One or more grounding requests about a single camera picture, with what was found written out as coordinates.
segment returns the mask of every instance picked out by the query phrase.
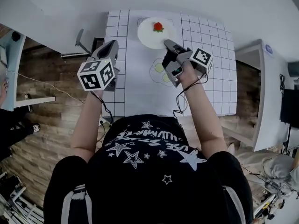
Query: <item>yellow circle drawing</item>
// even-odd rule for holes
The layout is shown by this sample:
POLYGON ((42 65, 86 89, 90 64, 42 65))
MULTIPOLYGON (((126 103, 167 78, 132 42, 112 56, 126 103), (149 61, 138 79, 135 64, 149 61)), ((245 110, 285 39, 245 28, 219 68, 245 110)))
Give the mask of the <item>yellow circle drawing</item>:
POLYGON ((156 70, 157 72, 163 72, 164 68, 163 68, 163 66, 162 66, 162 63, 158 63, 158 64, 156 64, 156 65, 155 65, 155 70, 156 70))
POLYGON ((170 79, 168 78, 168 75, 166 73, 163 75, 163 81, 170 82, 170 79))

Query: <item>red strawberry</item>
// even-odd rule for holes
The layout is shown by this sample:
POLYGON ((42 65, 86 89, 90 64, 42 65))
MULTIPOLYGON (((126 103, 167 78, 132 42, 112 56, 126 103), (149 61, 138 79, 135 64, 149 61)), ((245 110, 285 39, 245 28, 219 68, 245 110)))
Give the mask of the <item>red strawberry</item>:
POLYGON ((159 30, 162 30, 162 28, 163 28, 163 26, 162 26, 161 23, 157 22, 157 23, 154 24, 154 29, 155 30, 159 31, 159 30))

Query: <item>strawberry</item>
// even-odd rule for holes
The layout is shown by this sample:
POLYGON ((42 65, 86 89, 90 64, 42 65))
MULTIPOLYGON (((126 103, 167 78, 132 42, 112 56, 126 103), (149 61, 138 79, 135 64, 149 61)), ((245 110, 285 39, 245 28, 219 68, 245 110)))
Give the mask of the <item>strawberry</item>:
POLYGON ((161 23, 157 22, 154 24, 154 32, 163 32, 164 28, 161 23))

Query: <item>grid paper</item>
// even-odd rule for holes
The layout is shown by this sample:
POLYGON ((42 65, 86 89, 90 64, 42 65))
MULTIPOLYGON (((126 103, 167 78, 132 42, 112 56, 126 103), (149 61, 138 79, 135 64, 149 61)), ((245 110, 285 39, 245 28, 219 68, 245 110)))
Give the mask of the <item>grid paper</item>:
MULTIPOLYGON (((129 10, 110 11, 107 19, 104 42, 117 40, 119 45, 116 68, 117 76, 115 92, 104 92, 103 100, 114 117, 125 116, 125 79, 126 79, 126 48, 128 33, 129 10)), ((110 117, 102 106, 103 117, 110 117)))
MULTIPOLYGON (((184 47, 201 48, 213 55, 213 67, 203 86, 215 112, 219 116, 235 114, 237 72, 232 34, 222 23, 187 14, 181 14, 181 20, 184 47)), ((185 101, 184 116, 191 115, 187 105, 185 101)))
MULTIPOLYGON (((213 54, 213 67, 207 83, 203 84, 207 97, 217 115, 236 113, 237 75, 232 34, 225 25, 205 18, 180 14, 182 22, 182 45, 187 48, 201 48, 213 54)), ((126 48, 129 10, 110 11, 107 19, 105 42, 119 43, 116 68, 120 69, 115 92, 105 92, 103 100, 115 117, 125 117, 126 48)), ((191 116, 185 101, 184 116, 191 116)), ((103 116, 109 114, 103 110, 103 116)))

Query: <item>black monitor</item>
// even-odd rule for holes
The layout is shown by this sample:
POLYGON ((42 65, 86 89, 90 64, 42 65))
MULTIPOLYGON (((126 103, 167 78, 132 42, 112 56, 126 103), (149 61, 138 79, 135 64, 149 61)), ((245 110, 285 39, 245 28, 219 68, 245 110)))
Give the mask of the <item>black monitor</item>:
POLYGON ((299 90, 284 90, 280 120, 292 127, 299 128, 299 90))

